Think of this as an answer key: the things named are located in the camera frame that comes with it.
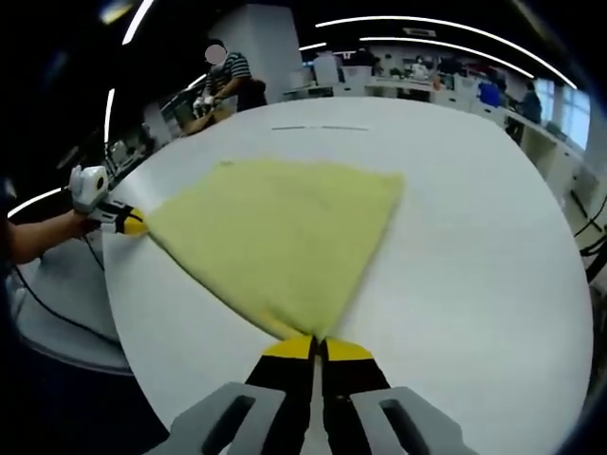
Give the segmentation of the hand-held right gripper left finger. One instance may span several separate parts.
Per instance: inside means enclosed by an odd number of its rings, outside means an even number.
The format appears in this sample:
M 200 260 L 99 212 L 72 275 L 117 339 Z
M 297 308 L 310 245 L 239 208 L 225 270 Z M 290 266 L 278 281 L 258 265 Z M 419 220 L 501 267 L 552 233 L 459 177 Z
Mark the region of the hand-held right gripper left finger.
M 316 338 L 264 350 L 244 382 L 229 382 L 178 415 L 160 454 L 298 454 L 310 422 Z

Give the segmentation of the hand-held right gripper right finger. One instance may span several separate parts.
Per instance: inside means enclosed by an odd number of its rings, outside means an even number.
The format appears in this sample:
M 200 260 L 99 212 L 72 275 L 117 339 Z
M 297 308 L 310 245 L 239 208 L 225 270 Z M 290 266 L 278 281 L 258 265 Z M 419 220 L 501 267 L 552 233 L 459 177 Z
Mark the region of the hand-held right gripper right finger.
M 320 344 L 323 425 L 334 454 L 472 454 L 459 424 L 413 390 L 389 384 L 365 348 Z

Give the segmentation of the person's left hand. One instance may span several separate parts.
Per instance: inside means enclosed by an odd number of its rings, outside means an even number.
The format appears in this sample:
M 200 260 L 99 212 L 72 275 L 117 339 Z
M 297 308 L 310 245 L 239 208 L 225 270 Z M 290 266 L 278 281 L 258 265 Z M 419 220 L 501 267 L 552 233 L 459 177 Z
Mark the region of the person's left hand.
M 70 211 L 70 232 L 72 238 L 84 237 L 88 233 L 99 229 L 101 223 L 76 210 Z

